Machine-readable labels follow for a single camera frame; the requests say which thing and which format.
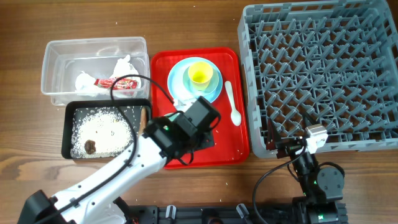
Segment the white napkin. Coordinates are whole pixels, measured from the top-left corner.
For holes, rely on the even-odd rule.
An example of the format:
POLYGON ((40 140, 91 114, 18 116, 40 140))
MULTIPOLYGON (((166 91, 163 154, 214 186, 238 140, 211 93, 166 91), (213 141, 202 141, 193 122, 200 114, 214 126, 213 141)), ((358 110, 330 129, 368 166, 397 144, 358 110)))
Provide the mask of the white napkin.
MULTIPOLYGON (((134 66, 129 62, 131 57, 127 55, 124 58, 118 59, 115 68, 113 70, 113 74, 108 78, 119 78, 125 75, 138 75, 138 71, 134 68, 134 66)), ((108 78, 94 78, 91 75, 87 74, 84 71, 81 71, 79 76, 77 76, 75 81, 75 92, 79 95, 86 96, 98 96, 98 95, 108 95, 110 94, 110 90, 106 88, 100 88, 94 86, 94 82, 96 79, 108 79, 108 78)), ((135 89, 141 88, 142 82, 139 77, 128 77, 133 80, 137 80, 139 82, 139 86, 135 89)))

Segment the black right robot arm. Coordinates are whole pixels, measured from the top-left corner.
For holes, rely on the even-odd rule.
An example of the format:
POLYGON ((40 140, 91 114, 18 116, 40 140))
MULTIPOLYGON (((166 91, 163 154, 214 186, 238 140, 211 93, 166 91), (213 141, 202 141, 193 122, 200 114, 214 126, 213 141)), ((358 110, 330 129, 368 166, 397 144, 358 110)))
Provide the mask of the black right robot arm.
POLYGON ((345 172, 333 162, 319 163, 315 157, 318 148, 328 139, 326 128, 308 113, 302 115, 305 134, 283 140, 274 125, 267 119, 266 149, 276 150, 277 158, 289 157, 301 186, 303 196, 292 201, 295 223, 342 223, 337 201, 343 198, 345 172))

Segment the green rice bowl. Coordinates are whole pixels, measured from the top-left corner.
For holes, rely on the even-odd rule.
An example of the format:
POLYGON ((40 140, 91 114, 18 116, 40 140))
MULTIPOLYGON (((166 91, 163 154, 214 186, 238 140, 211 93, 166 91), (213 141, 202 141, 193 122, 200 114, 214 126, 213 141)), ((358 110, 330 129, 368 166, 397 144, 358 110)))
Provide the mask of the green rice bowl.
POLYGON ((165 114, 164 117, 165 117, 165 118, 168 118, 170 121, 173 121, 173 120, 175 120, 175 119, 177 118, 177 116, 178 116, 179 114, 181 114, 181 113, 182 113, 181 111, 175 111, 175 112, 173 112, 173 113, 165 114))

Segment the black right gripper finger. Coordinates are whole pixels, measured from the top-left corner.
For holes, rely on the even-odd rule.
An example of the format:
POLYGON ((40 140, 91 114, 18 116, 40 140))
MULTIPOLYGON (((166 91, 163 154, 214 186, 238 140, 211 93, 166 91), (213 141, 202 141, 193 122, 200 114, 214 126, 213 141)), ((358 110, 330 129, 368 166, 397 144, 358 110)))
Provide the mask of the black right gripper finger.
POLYGON ((271 119, 267 120, 267 131, 267 148, 279 148, 281 137, 271 119))
POLYGON ((303 122, 305 128, 314 125, 314 119, 306 111, 303 112, 303 122))

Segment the dark brown food lump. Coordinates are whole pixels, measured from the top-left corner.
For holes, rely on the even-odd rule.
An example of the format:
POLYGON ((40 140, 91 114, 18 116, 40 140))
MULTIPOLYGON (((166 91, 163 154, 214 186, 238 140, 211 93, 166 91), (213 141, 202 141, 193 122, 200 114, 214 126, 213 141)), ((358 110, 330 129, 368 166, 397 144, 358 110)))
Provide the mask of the dark brown food lump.
POLYGON ((85 142, 84 148, 87 154, 94 154, 96 152, 95 142, 92 140, 87 140, 85 142))

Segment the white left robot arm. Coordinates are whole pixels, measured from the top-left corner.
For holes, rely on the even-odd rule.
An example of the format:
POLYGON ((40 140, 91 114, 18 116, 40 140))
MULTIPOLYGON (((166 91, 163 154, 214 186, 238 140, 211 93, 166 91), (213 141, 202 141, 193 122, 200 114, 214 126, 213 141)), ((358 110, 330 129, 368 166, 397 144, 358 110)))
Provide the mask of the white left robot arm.
POLYGON ((193 153, 220 121, 219 114, 176 112, 148 122, 138 140, 80 183, 47 197, 32 194, 19 223, 126 223, 116 199, 168 162, 193 153))

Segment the red snack wrapper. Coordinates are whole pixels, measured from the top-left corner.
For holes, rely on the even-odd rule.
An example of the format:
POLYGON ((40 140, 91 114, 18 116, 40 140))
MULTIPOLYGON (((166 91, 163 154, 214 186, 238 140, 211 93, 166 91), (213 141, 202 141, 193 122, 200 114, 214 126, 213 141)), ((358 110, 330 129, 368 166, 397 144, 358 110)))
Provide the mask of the red snack wrapper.
POLYGON ((106 89, 112 88, 113 90, 130 90, 139 86, 139 82, 132 78, 123 78, 114 84, 116 80, 117 78, 96 79, 94 86, 106 89))

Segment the cooked white rice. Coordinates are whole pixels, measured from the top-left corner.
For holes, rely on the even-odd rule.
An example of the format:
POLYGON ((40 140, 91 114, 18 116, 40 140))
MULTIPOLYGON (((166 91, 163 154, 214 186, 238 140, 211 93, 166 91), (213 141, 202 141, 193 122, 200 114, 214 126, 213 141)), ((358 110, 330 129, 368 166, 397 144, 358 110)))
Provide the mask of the cooked white rice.
POLYGON ((84 145, 87 140, 92 140, 99 144, 100 154, 109 154, 110 152, 120 154, 134 142, 127 121, 125 119, 118 121, 109 113, 97 114, 84 121, 80 126, 79 134, 80 139, 77 144, 79 151, 85 149, 84 145))

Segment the brown bread stick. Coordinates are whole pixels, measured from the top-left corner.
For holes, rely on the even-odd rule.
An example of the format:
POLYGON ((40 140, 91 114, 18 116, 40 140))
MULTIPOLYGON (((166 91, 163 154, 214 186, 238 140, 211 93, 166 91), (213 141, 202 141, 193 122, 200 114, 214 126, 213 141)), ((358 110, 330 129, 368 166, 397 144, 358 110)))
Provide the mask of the brown bread stick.
POLYGON ((140 136, 143 131, 144 128, 147 126, 147 110, 145 107, 143 107, 141 109, 141 118, 140 118, 140 126, 139 126, 139 130, 138 130, 138 135, 140 136))

